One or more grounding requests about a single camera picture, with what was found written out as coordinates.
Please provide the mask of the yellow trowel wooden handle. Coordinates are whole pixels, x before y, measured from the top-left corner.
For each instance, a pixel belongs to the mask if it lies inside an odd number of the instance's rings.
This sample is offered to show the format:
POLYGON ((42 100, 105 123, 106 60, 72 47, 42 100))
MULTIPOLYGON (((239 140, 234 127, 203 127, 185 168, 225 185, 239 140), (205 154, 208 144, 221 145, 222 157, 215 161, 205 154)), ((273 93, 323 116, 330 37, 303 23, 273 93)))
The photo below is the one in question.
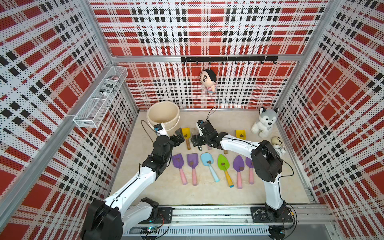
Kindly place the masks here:
POLYGON ((191 130, 190 130, 190 128, 182 128, 182 133, 184 135, 187 149, 191 150, 191 144, 190 144, 191 130))

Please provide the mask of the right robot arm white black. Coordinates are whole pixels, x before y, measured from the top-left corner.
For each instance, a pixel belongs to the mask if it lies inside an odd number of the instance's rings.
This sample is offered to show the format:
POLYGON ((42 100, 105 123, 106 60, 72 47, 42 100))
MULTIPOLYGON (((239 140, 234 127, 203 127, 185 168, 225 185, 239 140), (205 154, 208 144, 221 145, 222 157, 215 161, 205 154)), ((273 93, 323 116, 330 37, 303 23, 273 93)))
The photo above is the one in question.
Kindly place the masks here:
POLYGON ((283 160, 270 142, 250 142, 226 132, 218 133, 208 120, 198 120, 196 125, 199 134, 192 136, 193 146, 208 145, 219 150, 235 152, 252 160, 256 175, 265 185, 265 208, 270 220, 277 220, 283 213, 288 212, 280 187, 283 160))

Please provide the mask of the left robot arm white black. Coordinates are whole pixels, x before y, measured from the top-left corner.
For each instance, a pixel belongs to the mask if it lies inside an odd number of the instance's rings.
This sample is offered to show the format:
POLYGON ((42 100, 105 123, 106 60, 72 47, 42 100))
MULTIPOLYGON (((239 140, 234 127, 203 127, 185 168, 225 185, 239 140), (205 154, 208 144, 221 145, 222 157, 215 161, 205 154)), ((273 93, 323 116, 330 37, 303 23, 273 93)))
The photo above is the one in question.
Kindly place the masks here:
POLYGON ((153 150, 135 176, 105 200, 94 200, 90 204, 80 234, 82 240, 120 240, 126 231, 140 222, 156 219, 157 202, 144 198, 135 207, 131 204, 164 172, 173 148, 185 139, 181 129, 169 136, 161 125, 156 125, 155 132, 157 138, 153 150))

